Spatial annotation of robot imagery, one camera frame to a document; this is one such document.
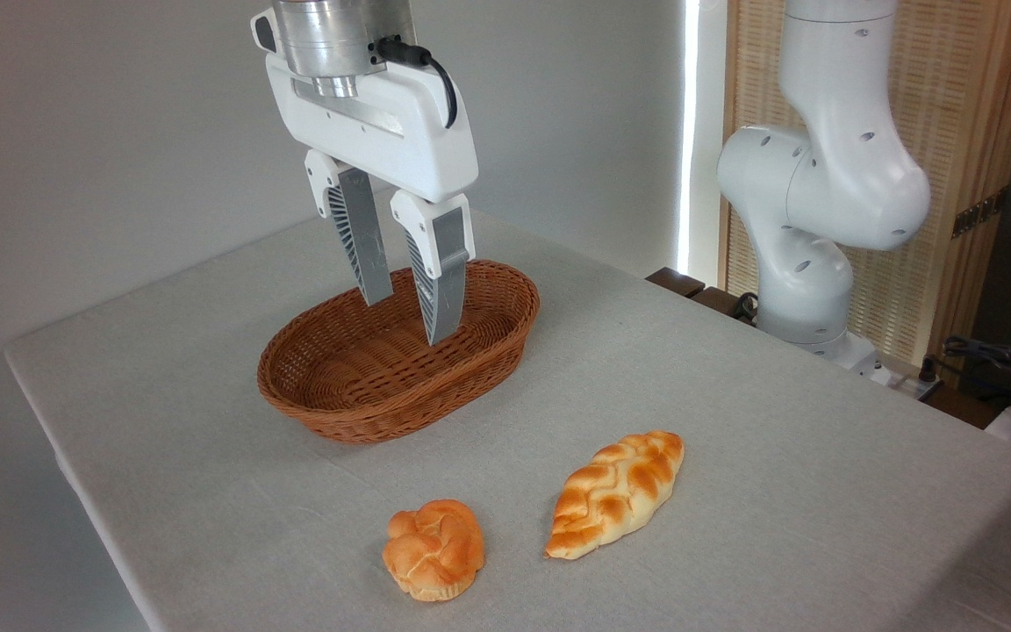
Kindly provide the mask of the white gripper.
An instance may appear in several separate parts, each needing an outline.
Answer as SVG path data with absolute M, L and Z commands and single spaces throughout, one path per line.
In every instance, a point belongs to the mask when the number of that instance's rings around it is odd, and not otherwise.
M 375 305 L 393 293 L 373 175 L 408 190 L 394 193 L 391 212 L 405 229 L 428 344 L 452 336 L 475 256 L 469 200 L 458 193 L 477 180 L 477 153 L 458 89 L 436 69 L 386 56 L 416 44 L 411 12 L 268 9 L 250 29 L 285 127 L 312 148 L 314 203 L 336 228 L 362 299 Z

